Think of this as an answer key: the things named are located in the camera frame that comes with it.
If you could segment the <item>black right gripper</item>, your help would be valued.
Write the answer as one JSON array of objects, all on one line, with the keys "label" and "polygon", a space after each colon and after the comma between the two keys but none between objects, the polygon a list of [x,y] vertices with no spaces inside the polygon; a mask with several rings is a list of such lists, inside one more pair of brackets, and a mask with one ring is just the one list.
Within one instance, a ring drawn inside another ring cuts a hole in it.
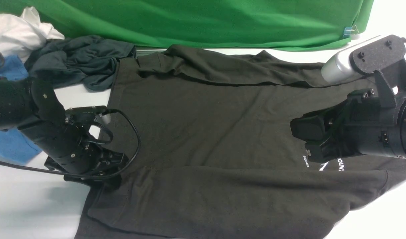
[{"label": "black right gripper", "polygon": [[360,155],[403,156],[403,94],[354,91],[325,112],[290,121],[292,135],[305,141],[308,160],[325,163]]}]

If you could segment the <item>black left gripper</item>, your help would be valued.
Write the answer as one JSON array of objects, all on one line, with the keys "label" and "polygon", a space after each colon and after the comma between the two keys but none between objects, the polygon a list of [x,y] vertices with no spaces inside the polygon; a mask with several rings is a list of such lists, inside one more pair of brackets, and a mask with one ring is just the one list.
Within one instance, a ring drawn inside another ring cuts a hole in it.
[{"label": "black left gripper", "polygon": [[[108,109],[108,113],[119,110]],[[48,158],[49,173],[61,174],[77,183],[121,183],[120,172],[127,165],[124,153],[103,147],[113,141],[113,133],[101,123],[65,123],[36,119],[19,127],[19,131],[42,149]]]}]

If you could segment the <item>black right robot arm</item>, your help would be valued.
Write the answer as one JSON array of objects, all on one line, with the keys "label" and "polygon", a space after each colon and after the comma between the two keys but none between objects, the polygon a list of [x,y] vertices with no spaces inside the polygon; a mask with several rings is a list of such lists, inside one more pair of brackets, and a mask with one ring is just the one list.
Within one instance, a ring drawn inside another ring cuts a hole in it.
[{"label": "black right robot arm", "polygon": [[305,142],[311,162],[361,155],[406,159],[406,92],[351,92],[340,104],[290,121],[292,135]]}]

